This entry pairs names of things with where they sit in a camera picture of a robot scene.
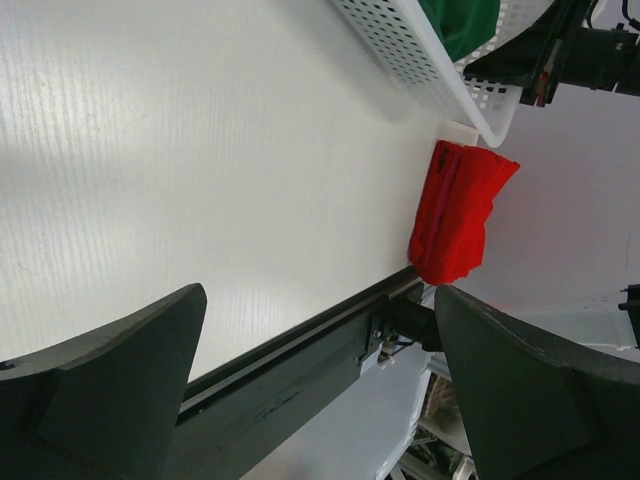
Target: red towel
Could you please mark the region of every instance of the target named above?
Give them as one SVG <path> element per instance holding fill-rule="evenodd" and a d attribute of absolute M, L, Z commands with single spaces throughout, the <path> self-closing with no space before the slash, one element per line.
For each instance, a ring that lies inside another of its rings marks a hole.
<path fill-rule="evenodd" d="M 484 148 L 437 143 L 409 245 L 426 282 L 452 283 L 482 264 L 493 199 L 518 168 Z"/>

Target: table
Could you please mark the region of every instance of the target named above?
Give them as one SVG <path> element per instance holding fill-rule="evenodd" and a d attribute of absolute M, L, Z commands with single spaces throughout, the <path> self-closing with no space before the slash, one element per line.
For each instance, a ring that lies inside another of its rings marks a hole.
<path fill-rule="evenodd" d="M 201 282 L 191 378 L 400 270 L 441 121 L 317 0 L 0 6 L 0 360 Z"/>

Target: green cloth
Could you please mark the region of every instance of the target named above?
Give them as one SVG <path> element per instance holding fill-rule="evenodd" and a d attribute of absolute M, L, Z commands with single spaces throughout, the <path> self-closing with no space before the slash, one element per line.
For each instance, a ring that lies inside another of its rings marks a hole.
<path fill-rule="evenodd" d="M 454 62 L 496 33 L 500 0 L 418 0 Z"/>

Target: gray wall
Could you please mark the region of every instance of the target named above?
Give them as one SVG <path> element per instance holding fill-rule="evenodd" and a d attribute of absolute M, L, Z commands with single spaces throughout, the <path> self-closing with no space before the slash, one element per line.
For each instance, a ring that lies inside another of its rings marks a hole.
<path fill-rule="evenodd" d="M 597 25 L 615 26 L 619 6 Z M 498 151 L 522 168 L 495 202 L 484 265 L 459 285 L 537 305 L 640 283 L 639 120 L 640 98 L 567 86 L 519 107 Z"/>

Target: laundry basket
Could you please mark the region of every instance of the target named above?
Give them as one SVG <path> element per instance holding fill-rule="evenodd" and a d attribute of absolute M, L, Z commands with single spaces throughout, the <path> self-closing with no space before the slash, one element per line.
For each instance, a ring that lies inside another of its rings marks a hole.
<path fill-rule="evenodd" d="M 390 73 L 423 107 L 476 128 L 490 147 L 507 134 L 522 88 L 464 80 L 465 65 L 531 26 L 553 0 L 507 0 L 496 35 L 453 63 L 418 0 L 332 0 Z"/>

